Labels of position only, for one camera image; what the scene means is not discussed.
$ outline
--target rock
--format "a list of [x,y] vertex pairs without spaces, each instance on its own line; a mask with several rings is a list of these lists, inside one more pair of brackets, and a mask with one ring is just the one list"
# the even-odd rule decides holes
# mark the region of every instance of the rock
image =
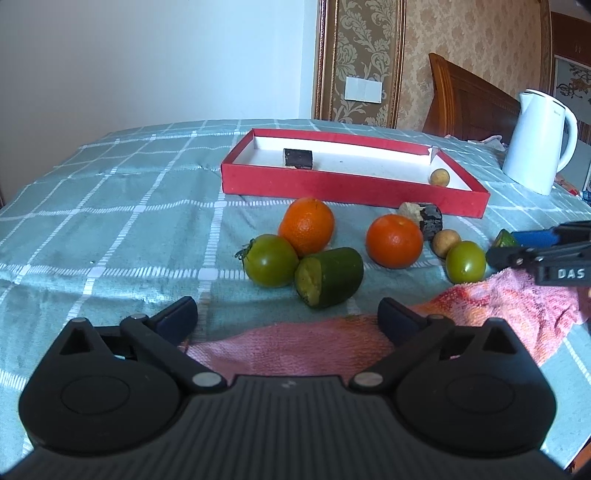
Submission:
[[404,202],[398,208],[398,214],[416,223],[426,241],[433,240],[435,234],[443,229],[441,210],[432,203]]

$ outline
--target wooden headboard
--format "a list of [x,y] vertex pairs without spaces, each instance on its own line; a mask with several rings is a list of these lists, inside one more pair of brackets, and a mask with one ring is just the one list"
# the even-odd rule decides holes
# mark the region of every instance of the wooden headboard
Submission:
[[423,132],[461,140],[502,135],[509,143],[519,115],[519,102],[473,73],[429,54],[434,95]]

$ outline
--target orange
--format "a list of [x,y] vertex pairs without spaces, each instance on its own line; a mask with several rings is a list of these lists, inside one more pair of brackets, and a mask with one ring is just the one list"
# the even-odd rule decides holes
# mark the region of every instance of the orange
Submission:
[[326,247],[334,229],[335,216],[325,203],[302,198],[289,206],[277,233],[291,243],[298,257],[305,257]]
[[365,236],[370,258],[386,268],[408,268],[423,251],[423,234],[412,220],[384,215],[374,220]]

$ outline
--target cut lime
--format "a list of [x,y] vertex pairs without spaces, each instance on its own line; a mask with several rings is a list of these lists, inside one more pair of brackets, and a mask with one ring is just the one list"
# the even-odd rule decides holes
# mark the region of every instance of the cut lime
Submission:
[[517,247],[519,244],[515,237],[510,232],[501,229],[499,234],[496,236],[495,241],[492,243],[493,247]]

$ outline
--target tomato stem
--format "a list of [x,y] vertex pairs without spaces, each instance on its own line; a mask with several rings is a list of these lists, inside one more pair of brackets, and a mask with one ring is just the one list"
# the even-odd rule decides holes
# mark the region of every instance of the tomato stem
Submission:
[[242,262],[242,266],[244,263],[244,259],[248,255],[248,252],[251,250],[254,242],[255,242],[255,240],[254,240],[254,238],[252,238],[248,245],[244,245],[242,247],[242,250],[236,252],[236,255],[234,255],[234,258],[237,258],[238,260],[240,260]]

